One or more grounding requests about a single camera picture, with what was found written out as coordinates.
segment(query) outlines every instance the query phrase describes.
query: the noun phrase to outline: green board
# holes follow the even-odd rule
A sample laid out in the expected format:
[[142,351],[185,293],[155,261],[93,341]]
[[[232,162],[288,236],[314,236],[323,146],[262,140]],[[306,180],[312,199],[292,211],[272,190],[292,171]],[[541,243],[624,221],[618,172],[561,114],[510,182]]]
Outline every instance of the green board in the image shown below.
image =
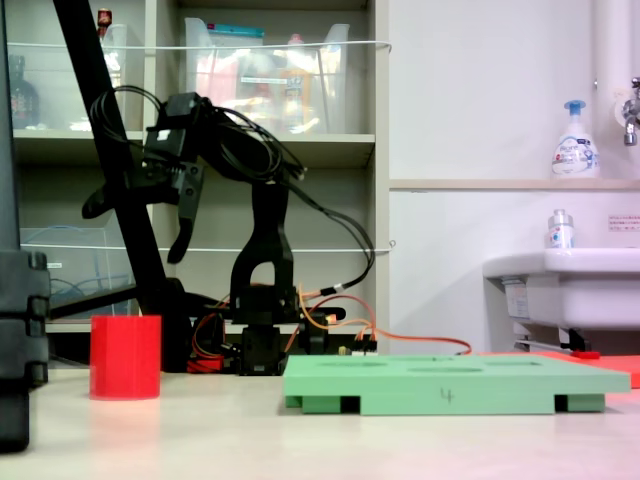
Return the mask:
[[602,412],[605,393],[630,390],[626,373],[536,355],[296,355],[284,372],[285,405],[303,413]]

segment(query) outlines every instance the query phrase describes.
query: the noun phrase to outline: white table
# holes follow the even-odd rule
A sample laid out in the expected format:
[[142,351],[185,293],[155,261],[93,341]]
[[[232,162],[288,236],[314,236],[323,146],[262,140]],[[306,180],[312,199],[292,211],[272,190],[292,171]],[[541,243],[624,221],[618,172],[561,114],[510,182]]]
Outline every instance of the white table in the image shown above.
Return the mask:
[[282,379],[164,375],[162,395],[88,399],[87,370],[55,370],[32,442],[1,480],[640,479],[640,391],[604,414],[302,416]]

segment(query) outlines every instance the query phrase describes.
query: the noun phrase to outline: shelf board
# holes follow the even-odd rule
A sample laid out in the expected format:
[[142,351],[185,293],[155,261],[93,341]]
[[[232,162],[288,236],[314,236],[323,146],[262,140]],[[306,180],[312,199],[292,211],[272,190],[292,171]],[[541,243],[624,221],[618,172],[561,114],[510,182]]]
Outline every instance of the shelf board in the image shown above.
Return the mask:
[[[73,130],[14,130],[18,163],[36,166],[98,166],[93,134]],[[143,132],[127,132],[142,142]],[[375,135],[279,135],[278,139],[308,168],[364,168]]]
[[433,191],[433,190],[640,190],[640,180],[614,178],[568,178],[568,179],[392,179],[392,191]]
[[[244,325],[226,325],[228,335],[239,335],[242,333]],[[280,325],[282,335],[291,335],[295,330],[295,325]],[[47,333],[91,333],[91,323],[89,320],[57,320],[55,323],[47,323],[45,326]],[[360,332],[359,325],[346,325],[342,328],[331,330],[332,335],[355,335]]]
[[[20,165],[98,166],[93,133],[74,130],[14,130]],[[127,132],[130,140],[142,142],[142,132]]]
[[235,10],[365,10],[369,0],[178,0],[181,7]]
[[375,146],[375,135],[278,135],[307,168],[364,168]]

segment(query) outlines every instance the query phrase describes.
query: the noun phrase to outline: red cup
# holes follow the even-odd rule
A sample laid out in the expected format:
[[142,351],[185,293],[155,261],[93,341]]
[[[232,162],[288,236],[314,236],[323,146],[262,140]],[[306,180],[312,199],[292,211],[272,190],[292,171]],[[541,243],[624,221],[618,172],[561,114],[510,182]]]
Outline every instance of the red cup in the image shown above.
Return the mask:
[[143,400],[160,395],[160,316],[91,319],[89,397]]

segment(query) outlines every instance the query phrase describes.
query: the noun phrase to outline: clear plastic bin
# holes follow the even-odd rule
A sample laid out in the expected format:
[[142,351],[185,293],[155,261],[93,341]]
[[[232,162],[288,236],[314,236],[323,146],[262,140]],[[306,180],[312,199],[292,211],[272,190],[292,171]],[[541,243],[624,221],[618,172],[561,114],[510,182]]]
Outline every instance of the clear plastic bin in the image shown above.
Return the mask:
[[[115,215],[104,228],[70,225],[21,228],[20,242],[23,250],[38,251],[47,256],[52,306],[134,282]],[[136,313],[133,302],[126,301],[71,318]]]
[[[112,25],[103,42],[114,86],[144,81],[144,51],[118,47],[140,45],[126,25]],[[9,80],[16,129],[90,131],[91,126],[66,47],[11,45]],[[142,97],[118,93],[127,130],[141,130]]]
[[[347,46],[214,48],[206,24],[185,19],[187,91],[232,108],[273,133],[351,133],[346,126]],[[327,42],[344,42],[334,25]]]

